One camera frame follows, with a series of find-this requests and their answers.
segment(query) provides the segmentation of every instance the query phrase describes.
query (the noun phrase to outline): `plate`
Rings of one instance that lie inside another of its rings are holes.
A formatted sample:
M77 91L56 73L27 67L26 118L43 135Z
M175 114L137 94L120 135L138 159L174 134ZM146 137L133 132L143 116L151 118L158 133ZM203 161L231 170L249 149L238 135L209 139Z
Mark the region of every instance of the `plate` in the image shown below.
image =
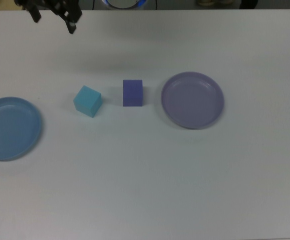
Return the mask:
M224 108L224 95L210 77L198 72L183 72L164 85L161 103L168 117L189 129L214 123Z
M18 97L0 98L0 161L16 159L37 142L41 131L38 110Z

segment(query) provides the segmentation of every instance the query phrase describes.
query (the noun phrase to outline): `cube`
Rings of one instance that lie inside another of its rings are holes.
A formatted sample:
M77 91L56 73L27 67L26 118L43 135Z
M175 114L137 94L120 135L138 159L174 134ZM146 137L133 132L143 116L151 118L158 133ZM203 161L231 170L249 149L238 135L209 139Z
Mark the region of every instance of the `cube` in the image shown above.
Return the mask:
M74 98L74 105L77 111L93 118L102 105L101 94L83 86Z
M124 80L124 107L143 106L143 80Z

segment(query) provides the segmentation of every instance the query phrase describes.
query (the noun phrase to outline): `foam block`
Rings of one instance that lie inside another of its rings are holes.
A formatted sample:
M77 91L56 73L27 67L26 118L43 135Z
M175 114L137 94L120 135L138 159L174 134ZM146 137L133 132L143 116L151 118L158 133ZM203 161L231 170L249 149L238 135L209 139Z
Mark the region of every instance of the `foam block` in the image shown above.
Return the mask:
M92 118L102 103L101 94L87 86L83 86L74 98L76 110Z
M143 80L124 80L124 107L143 106Z

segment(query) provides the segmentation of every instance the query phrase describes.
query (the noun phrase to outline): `cyan cube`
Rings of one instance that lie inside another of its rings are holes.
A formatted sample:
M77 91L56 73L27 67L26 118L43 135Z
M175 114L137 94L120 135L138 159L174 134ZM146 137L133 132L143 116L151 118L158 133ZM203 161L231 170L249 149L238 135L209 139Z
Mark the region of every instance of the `cyan cube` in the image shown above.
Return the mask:
M74 98L76 110L92 118L95 116L102 103L100 92L87 86L83 86Z
M124 80L124 107L143 106L143 80Z

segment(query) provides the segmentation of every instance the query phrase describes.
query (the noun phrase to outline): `background object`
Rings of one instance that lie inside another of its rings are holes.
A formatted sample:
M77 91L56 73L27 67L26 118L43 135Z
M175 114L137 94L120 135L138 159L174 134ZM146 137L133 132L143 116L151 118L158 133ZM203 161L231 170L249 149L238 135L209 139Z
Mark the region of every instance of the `background object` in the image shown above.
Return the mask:
M205 10L205 9L238 9L241 0L235 0L232 5L214 5L212 7L202 7L197 5L196 0L157 0L158 10ZM92 1L80 0L80 6L84 10L92 10ZM154 10L155 1L147 0L145 10ZM105 10L102 0L95 0L95 10ZM261 0L256 9L290 9L290 0Z

